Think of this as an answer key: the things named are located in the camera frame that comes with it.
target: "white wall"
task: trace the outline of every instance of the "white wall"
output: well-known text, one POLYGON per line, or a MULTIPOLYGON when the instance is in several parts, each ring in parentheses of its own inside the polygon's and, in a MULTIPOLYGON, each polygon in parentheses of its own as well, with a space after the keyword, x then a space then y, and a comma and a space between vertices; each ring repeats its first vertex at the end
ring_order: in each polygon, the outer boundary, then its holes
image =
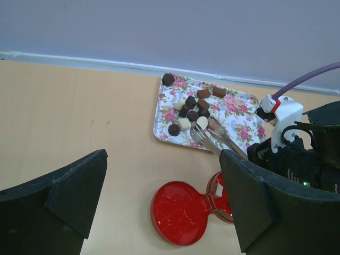
POLYGON ((289 82, 340 61, 339 45, 338 0, 0 0, 0 50, 289 82))

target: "baseboard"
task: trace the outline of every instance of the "baseboard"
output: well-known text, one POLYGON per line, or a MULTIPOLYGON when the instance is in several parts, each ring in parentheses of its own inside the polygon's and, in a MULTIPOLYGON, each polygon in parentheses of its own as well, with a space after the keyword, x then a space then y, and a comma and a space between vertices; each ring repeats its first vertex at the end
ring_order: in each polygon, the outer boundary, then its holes
MULTIPOLYGON (((251 80, 232 76, 223 76, 212 73, 197 72, 192 70, 176 69, 170 67, 154 66, 134 64, 127 62, 108 61, 102 59, 81 58, 81 57, 66 57, 66 56, 53 56, 43 54, 32 54, 23 52, 14 52, 0 50, 0 58, 12 61, 30 62, 30 63, 42 63, 60 66, 79 67, 93 70, 106 70, 114 72, 129 72, 129 73, 141 73, 148 75, 161 76, 163 73, 171 72, 191 77, 194 79, 204 80, 208 82, 220 82, 229 84, 240 84, 255 87, 266 88, 281 88, 285 86, 285 83, 251 80)), ((314 92, 319 94, 339 96, 340 90, 323 89, 317 87, 309 87, 306 85, 300 85, 295 90, 302 90, 307 92, 314 92)))

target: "red plate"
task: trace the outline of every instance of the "red plate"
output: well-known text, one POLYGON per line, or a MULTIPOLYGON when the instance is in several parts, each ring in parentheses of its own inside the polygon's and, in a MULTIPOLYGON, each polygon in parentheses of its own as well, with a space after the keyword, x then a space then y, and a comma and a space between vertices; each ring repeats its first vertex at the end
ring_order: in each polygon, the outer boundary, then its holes
POLYGON ((217 183, 224 186, 221 172, 210 179, 205 195, 185 182, 163 185, 151 203, 151 220, 157 233, 171 244, 187 246, 201 239, 209 214, 232 223, 225 188, 222 197, 214 196, 217 183))

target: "metal tongs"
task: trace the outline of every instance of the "metal tongs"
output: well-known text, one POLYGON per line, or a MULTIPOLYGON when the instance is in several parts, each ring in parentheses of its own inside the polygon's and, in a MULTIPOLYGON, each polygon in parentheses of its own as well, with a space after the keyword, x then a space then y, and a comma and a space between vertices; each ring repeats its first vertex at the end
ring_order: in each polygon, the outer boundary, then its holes
POLYGON ((237 144, 235 144, 235 142, 230 138, 228 131, 216 118, 210 117, 208 119, 208 123, 208 131, 212 137, 223 142, 230 148, 230 150, 239 154, 241 157, 248 159, 247 154, 244 153, 243 150, 237 146, 237 144))
MULTIPOLYGON (((222 124, 215 119, 214 117, 210 117, 208 119, 208 132, 209 134, 217 140, 220 140, 222 143, 227 145, 230 150, 239 154, 240 156, 248 159, 247 155, 243 152, 243 150, 238 147, 233 140, 229 137, 228 131, 222 126, 222 124)), ((201 145, 215 155, 219 156, 221 153, 221 149, 216 146, 210 137, 205 133, 205 131, 197 124, 194 129, 190 130, 191 138, 198 144, 201 145)))

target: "floral tray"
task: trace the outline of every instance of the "floral tray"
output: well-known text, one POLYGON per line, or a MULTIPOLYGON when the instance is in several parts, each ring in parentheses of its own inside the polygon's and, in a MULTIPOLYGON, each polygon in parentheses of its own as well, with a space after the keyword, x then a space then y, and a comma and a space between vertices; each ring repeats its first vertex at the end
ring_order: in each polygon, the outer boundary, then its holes
MULTIPOLYGON (((159 94, 156 108, 154 135, 163 142, 170 142, 177 145, 184 145, 206 150, 206 148, 196 144, 190 137, 190 130, 181 132, 178 136, 172 137, 168 133, 168 127, 176 123, 180 118, 178 112, 173 108, 180 98, 194 96, 197 99, 197 91, 219 87, 211 83, 192 80, 187 77, 173 74, 175 82, 172 86, 159 86, 159 94)), ((210 105, 209 112, 217 118, 226 128, 231 139, 247 153, 247 147, 253 143, 260 143, 266 139, 264 122, 256 114, 258 99, 245 92, 226 89, 226 96, 219 98, 211 95, 206 98, 210 105)), ((222 142, 212 139, 221 149, 228 147, 222 142)))

